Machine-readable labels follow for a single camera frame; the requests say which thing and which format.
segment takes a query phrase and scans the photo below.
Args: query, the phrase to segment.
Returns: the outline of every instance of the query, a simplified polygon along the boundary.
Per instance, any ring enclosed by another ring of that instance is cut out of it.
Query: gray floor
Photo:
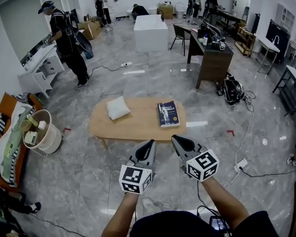
[[[174,39],[170,22],[167,21],[169,47]],[[100,236],[117,209],[123,196],[118,183],[119,170],[135,145],[109,141],[109,150],[105,151],[89,133],[90,114],[101,99],[120,95],[171,96],[181,101],[187,121],[202,122],[202,125],[188,127],[186,134],[214,150],[221,161],[215,178],[224,186],[236,175],[235,152],[251,117],[244,102],[231,107],[223,96],[219,97],[214,83],[203,81],[200,89],[195,89],[198,65],[196,61],[186,65],[187,56],[183,56],[179,40],[171,51],[137,53],[133,26],[124,19],[114,24],[113,31],[102,32],[91,42],[94,58],[86,61],[90,72],[99,65],[116,69],[115,59],[117,64],[131,61],[133,66],[115,72],[98,68],[90,83],[80,91],[74,90],[77,81],[71,71],[67,69],[58,76],[45,108],[52,113],[56,126],[71,128],[72,132],[56,153],[42,158],[31,152],[26,165],[24,191],[30,202],[41,202],[42,209],[37,216],[88,237]],[[230,72],[246,90],[257,96],[253,101],[254,126],[252,131],[249,129],[238,159],[249,156],[252,134],[253,154],[247,172],[257,175],[290,171],[293,167],[286,165],[286,158],[295,150],[296,128],[290,116],[284,117],[280,99],[272,93],[276,79],[273,80],[272,75],[264,78],[257,74],[255,60],[242,56],[235,47],[233,51]],[[136,70],[145,73],[124,74]],[[233,130],[235,137],[227,130]],[[179,169],[180,161],[170,145],[157,146],[155,165],[157,175],[144,197],[151,198],[164,210],[181,208],[195,212],[200,205],[196,180],[189,179]],[[285,237],[292,220],[295,180],[296,173],[263,178],[240,174],[227,189],[250,213],[266,210],[278,234]],[[210,203],[203,188],[200,195]],[[138,218],[144,213],[140,203],[137,213]],[[32,216],[14,215],[24,230],[34,236],[75,236]]]

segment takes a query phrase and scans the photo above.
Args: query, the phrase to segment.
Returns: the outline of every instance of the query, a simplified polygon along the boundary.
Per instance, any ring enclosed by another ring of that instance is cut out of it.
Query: power strip
[[[132,62],[126,62],[126,63],[122,63],[120,66],[126,67],[126,66],[131,66],[132,64],[133,64]]]
[[[240,167],[244,168],[245,166],[247,166],[248,162],[247,160],[244,158],[242,159],[240,162],[238,162],[237,165],[234,166],[235,171],[238,173],[240,171]]]

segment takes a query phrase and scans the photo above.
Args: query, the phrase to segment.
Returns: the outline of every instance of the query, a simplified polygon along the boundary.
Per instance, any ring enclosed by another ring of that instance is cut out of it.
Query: white pillow
[[[107,110],[109,117],[112,120],[118,119],[128,113],[130,113],[130,110],[128,109],[124,97],[120,96],[114,100],[107,102]]]

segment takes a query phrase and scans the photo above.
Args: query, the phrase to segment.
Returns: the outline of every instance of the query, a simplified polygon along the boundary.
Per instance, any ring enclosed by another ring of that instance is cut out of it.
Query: black sleeve
[[[278,237],[266,211],[259,211],[242,221],[232,232],[232,237]]]
[[[56,34],[58,31],[64,31],[66,28],[66,23],[64,17],[62,16],[51,17],[49,23],[53,35]]]

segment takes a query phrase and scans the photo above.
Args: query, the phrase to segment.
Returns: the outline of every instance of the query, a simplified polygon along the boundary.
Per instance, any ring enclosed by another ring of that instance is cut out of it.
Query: black cap
[[[52,1],[46,1],[42,4],[41,8],[39,9],[38,13],[41,14],[45,8],[49,8],[54,5]]]

